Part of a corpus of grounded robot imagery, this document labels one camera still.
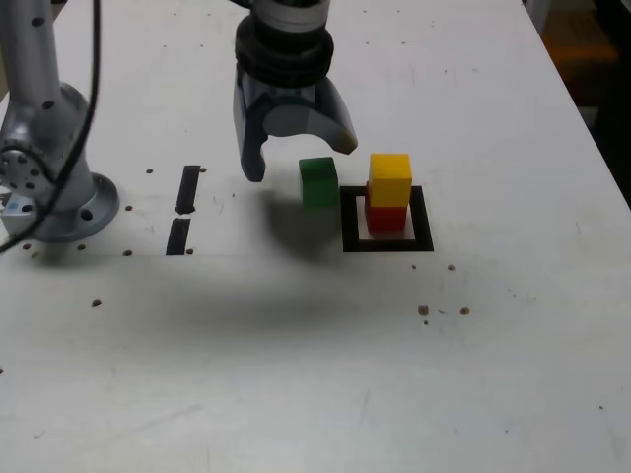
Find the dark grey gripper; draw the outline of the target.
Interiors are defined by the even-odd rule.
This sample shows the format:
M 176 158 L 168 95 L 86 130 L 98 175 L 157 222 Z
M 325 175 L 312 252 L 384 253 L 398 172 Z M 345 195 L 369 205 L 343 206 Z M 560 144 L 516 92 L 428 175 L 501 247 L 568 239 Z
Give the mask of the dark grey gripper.
M 358 147 L 349 110 L 333 83 L 327 78 L 299 89 L 280 88 L 238 72 L 235 79 L 233 114 L 243 173 L 250 182 L 262 182 L 266 164 L 261 147 L 268 139 L 264 118 L 269 97 L 290 98 L 310 106 L 307 133 L 324 140 L 336 153 L 350 155 Z

